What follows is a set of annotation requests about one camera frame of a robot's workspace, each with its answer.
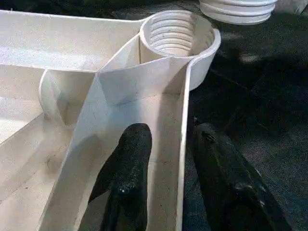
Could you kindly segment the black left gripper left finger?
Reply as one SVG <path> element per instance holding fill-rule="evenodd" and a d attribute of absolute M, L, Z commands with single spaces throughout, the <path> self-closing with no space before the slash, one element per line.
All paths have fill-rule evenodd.
<path fill-rule="evenodd" d="M 101 231 L 144 231 L 147 228 L 148 165 L 152 134 L 145 123 L 128 126 L 102 166 L 89 202 L 108 193 Z"/>

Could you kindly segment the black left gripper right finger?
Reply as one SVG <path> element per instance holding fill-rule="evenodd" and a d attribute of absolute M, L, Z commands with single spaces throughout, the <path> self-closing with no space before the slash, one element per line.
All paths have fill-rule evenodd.
<path fill-rule="evenodd" d="M 260 173 L 210 123 L 194 128 L 192 154 L 213 231 L 290 231 Z"/>

